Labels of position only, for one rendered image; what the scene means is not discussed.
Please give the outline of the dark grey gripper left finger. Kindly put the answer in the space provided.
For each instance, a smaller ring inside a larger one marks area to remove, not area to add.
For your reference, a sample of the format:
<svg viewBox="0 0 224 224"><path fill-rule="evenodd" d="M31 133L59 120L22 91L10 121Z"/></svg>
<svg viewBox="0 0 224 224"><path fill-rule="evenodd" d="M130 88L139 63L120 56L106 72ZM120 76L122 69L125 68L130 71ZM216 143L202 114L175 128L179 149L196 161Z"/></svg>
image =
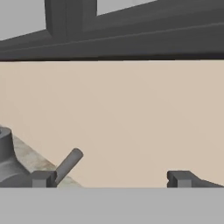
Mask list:
<svg viewBox="0 0 224 224"><path fill-rule="evenodd" d="M30 175L16 175L0 182L0 187L35 188L56 187L56 171L34 171Z"/></svg>

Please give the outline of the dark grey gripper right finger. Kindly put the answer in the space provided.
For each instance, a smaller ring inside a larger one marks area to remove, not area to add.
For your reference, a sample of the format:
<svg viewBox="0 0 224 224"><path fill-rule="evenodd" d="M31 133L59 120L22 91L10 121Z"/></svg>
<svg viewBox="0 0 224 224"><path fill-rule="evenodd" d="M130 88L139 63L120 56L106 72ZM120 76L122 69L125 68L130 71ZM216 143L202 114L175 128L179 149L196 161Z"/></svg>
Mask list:
<svg viewBox="0 0 224 224"><path fill-rule="evenodd" d="M168 171L168 187L221 187L221 185L198 178L190 171Z"/></svg>

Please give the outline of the dark grey window frame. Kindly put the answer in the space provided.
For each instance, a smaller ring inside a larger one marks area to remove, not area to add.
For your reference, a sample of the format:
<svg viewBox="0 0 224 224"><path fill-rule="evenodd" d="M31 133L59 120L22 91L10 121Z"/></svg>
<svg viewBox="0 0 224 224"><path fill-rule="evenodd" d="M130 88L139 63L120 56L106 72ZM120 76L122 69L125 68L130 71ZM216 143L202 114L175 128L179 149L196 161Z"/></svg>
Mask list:
<svg viewBox="0 0 224 224"><path fill-rule="evenodd" d="M45 0L46 28L0 41L0 61L224 60L224 0L157 0L104 15Z"/></svg>

